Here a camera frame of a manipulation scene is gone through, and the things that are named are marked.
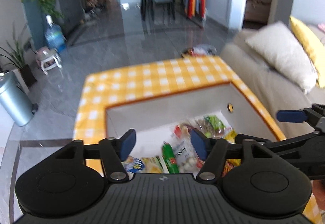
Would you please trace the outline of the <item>white blue chips bag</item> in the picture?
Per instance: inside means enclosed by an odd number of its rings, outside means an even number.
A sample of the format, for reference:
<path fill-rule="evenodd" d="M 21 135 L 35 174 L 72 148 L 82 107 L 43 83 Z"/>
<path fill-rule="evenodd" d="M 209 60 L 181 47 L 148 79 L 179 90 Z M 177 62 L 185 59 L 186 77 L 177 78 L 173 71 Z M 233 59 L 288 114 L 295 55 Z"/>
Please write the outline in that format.
<path fill-rule="evenodd" d="M 122 164 L 130 180 L 135 173 L 146 173 L 146 165 L 143 159 L 129 156 Z"/>

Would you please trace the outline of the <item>green nut snack packet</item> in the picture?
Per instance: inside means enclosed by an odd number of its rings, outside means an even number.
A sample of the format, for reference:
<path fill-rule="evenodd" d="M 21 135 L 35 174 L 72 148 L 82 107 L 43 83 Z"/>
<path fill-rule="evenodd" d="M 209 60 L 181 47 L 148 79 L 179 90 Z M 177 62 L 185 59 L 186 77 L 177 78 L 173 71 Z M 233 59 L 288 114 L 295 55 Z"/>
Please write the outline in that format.
<path fill-rule="evenodd" d="M 216 115 L 199 118 L 196 125 L 207 138 L 225 138 L 232 131 L 232 127 L 224 125 Z"/>

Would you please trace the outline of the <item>yogurt hawthorn ball packet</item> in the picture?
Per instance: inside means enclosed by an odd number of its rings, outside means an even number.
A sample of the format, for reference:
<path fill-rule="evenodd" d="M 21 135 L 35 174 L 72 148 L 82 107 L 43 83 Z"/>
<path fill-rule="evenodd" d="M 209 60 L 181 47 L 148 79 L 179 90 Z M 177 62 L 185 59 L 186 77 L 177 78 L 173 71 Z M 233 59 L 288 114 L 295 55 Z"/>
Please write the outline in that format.
<path fill-rule="evenodd" d="M 173 136 L 171 140 L 173 154 L 180 173 L 198 174 L 203 164 L 199 159 L 189 137 Z"/>

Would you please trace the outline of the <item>green sausage stick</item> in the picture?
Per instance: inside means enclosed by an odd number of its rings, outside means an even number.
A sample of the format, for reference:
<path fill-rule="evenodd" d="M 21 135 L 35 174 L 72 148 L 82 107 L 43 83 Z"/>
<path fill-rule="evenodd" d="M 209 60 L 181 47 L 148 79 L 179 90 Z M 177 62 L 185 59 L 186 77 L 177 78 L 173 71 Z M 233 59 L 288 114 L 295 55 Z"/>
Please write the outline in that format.
<path fill-rule="evenodd" d="M 161 150 L 162 157 L 165 161 L 168 172 L 171 174 L 179 173 L 179 167 L 177 166 L 176 158 L 171 145 L 169 143 L 164 142 Z"/>

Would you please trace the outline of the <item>yellow biscuit packet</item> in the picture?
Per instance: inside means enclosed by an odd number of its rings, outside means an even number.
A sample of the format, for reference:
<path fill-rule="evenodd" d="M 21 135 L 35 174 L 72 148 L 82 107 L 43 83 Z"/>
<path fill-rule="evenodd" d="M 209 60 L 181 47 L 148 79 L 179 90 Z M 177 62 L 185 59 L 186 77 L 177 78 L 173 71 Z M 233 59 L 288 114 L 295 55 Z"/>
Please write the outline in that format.
<path fill-rule="evenodd" d="M 224 164 L 224 168 L 223 168 L 223 173 L 221 175 L 222 177 L 224 177 L 228 172 L 230 172 L 232 169 L 240 166 L 240 164 L 241 164 L 241 158 L 235 157 L 235 155 L 237 154 L 236 153 L 237 150 L 233 148 L 236 144 L 235 143 L 236 136 L 237 136 L 237 133 L 235 132 L 234 129 L 232 129 L 223 138 L 224 140 L 227 141 L 228 147 L 230 147 L 230 150 L 227 151 L 226 160 L 225 160 L 225 164 Z"/>

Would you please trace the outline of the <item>clear pastry packet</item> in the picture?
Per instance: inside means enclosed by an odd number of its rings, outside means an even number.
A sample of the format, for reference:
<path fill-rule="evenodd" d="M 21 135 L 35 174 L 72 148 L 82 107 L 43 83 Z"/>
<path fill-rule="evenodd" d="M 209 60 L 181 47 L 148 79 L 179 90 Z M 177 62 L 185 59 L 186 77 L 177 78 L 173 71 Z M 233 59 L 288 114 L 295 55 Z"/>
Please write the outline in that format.
<path fill-rule="evenodd" d="M 195 129 L 190 123 L 180 123 L 175 126 L 173 129 L 173 133 L 177 138 L 190 138 L 191 137 L 191 131 Z"/>

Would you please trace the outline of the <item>beige sofa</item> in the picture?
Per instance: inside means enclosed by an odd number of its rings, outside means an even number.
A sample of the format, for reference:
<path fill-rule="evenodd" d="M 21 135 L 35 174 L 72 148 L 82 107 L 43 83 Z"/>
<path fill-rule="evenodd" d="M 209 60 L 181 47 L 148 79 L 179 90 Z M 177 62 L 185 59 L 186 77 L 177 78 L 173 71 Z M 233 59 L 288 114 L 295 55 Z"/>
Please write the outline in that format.
<path fill-rule="evenodd" d="M 324 104 L 324 89 L 315 87 L 304 94 L 299 86 L 272 68 L 250 48 L 245 39 L 253 29 L 244 29 L 225 44 L 220 57 L 251 89 L 272 118 L 279 110 L 299 110 L 312 104 Z"/>

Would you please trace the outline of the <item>green yellow chips bag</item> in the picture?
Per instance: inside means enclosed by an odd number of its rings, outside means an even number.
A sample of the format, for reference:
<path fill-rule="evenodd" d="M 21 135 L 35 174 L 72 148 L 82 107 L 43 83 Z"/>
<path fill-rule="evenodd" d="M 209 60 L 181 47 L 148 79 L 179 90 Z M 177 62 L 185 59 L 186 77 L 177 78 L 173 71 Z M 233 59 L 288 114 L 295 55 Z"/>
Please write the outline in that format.
<path fill-rule="evenodd" d="M 166 163 L 162 156 L 143 157 L 142 161 L 145 165 L 145 169 L 144 169 L 145 173 L 153 173 L 153 174 L 169 173 Z"/>

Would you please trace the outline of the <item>yellow checkered tablecloth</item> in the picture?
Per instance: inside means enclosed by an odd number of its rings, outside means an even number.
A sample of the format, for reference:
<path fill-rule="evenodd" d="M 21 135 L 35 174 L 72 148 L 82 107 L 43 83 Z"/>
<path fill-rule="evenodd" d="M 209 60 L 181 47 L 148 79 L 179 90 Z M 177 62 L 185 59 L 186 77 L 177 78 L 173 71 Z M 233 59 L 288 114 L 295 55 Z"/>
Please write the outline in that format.
<path fill-rule="evenodd" d="M 85 144 L 96 144 L 107 138 L 106 110 L 109 107 L 229 83 L 245 96 L 254 95 L 237 73 L 217 56 L 166 60 L 90 74 L 84 82 L 73 137 Z M 265 109 L 258 99 L 255 106 Z M 269 112 L 266 119 L 271 122 L 271 128 L 278 127 L 282 131 L 283 140 L 293 137 L 293 132 L 286 132 Z"/>

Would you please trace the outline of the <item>yellow cushion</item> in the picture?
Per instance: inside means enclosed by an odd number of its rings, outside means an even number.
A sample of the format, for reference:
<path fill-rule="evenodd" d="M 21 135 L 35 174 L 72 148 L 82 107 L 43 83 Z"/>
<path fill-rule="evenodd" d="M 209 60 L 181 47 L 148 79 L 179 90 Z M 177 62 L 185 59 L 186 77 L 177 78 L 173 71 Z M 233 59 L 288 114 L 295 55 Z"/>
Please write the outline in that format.
<path fill-rule="evenodd" d="M 290 16 L 290 26 L 317 71 L 318 86 L 324 89 L 324 45 L 315 33 L 299 19 Z"/>

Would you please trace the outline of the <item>white low tv console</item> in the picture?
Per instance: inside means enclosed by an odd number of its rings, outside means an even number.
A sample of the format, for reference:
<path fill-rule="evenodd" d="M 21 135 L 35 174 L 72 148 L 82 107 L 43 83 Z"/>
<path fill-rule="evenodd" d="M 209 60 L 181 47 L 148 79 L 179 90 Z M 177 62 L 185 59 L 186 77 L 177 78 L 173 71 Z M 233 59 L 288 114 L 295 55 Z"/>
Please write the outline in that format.
<path fill-rule="evenodd" d="M 1 223 L 14 219 L 14 185 L 23 127 L 17 126 L 6 110 L 1 108 Z"/>

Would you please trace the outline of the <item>silver pedal trash bin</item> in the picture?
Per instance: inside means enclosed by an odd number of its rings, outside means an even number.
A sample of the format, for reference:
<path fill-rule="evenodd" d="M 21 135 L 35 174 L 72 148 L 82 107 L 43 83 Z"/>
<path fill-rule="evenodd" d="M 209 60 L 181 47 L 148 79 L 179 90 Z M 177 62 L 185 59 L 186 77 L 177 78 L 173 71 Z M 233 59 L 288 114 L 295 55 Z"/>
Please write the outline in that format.
<path fill-rule="evenodd" d="M 28 95 L 23 91 L 14 72 L 1 76 L 1 105 L 13 121 L 19 126 L 27 125 L 38 110 Z"/>

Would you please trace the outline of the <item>small white rolling stool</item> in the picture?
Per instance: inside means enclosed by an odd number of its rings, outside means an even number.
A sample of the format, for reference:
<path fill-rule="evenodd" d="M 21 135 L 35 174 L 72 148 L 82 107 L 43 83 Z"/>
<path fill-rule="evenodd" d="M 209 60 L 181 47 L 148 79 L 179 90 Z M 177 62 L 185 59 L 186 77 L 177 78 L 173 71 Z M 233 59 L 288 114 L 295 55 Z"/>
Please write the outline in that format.
<path fill-rule="evenodd" d="M 48 70 L 55 67 L 62 68 L 62 60 L 55 49 L 50 49 L 47 46 L 42 47 L 36 54 L 36 62 L 45 75 L 48 75 Z"/>

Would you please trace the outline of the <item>blue water jug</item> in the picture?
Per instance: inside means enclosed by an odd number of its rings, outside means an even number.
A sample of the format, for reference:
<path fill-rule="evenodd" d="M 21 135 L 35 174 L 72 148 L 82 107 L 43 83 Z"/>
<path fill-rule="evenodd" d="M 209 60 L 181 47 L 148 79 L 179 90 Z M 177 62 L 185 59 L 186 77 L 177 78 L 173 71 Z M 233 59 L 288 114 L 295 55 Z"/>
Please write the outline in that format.
<path fill-rule="evenodd" d="M 50 15 L 46 15 L 48 27 L 45 31 L 45 39 L 50 49 L 54 49 L 60 53 L 66 48 L 65 37 L 62 33 L 61 27 L 55 24 Z"/>

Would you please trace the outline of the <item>dark grey cabinet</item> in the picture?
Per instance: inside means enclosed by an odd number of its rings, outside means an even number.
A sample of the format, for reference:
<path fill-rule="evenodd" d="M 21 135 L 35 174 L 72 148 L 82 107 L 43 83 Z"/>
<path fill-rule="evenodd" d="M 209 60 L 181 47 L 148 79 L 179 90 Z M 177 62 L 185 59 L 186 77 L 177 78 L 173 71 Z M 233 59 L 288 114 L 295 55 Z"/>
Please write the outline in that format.
<path fill-rule="evenodd" d="M 67 37 L 84 19 L 81 0 L 56 0 L 55 8 L 61 14 L 61 17 L 54 21 L 61 27 L 63 35 Z"/>

